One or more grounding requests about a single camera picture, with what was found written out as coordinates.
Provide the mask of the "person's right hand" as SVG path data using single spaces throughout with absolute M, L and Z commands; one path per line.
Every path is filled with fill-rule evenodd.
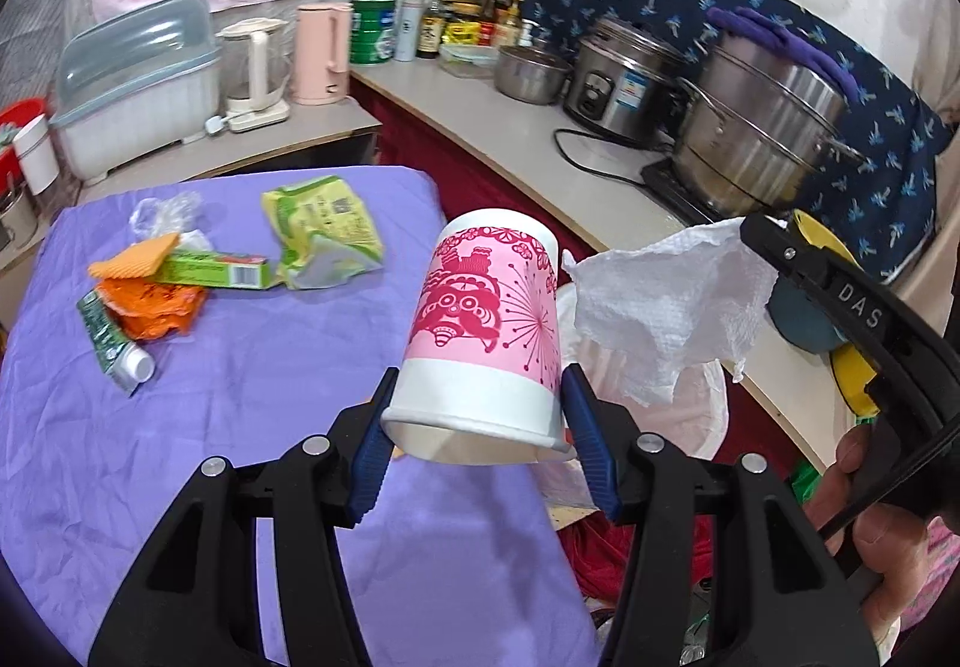
M 866 458 L 871 425 L 857 425 L 839 440 L 833 462 L 804 504 L 804 513 L 817 529 L 848 503 L 854 474 Z M 903 509 L 877 503 L 857 516 L 853 543 L 862 564 L 882 578 L 861 605 L 880 651 L 900 630 L 900 617 L 918 596 L 928 577 L 928 529 L 921 519 Z

